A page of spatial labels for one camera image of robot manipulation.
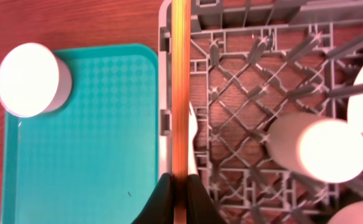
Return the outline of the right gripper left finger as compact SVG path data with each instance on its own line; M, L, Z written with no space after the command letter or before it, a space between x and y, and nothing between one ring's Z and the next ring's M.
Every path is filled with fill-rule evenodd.
M132 224L173 224L174 184L173 176L163 174L146 205Z

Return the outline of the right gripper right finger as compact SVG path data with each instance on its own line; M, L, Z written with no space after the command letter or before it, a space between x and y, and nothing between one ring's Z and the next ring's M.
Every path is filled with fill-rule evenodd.
M188 175L186 187L187 224L226 224L197 174Z

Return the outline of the white paper cup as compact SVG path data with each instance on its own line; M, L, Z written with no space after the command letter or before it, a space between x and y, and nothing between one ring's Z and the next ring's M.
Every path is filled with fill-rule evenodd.
M322 182L347 182L363 171L363 136L341 119L285 114L268 128L266 149L281 167Z

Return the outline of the white bowl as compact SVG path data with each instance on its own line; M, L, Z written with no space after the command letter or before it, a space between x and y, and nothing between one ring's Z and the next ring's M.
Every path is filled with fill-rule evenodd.
M42 44L18 45L0 64L0 103L14 116L30 118L57 110L71 91L70 69Z
M331 217L328 224L363 224L363 201L344 207Z

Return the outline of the wooden skewer stick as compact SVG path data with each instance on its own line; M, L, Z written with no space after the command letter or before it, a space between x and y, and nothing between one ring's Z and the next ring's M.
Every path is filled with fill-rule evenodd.
M172 172L175 180L174 223L186 223L191 1L173 0L171 7Z

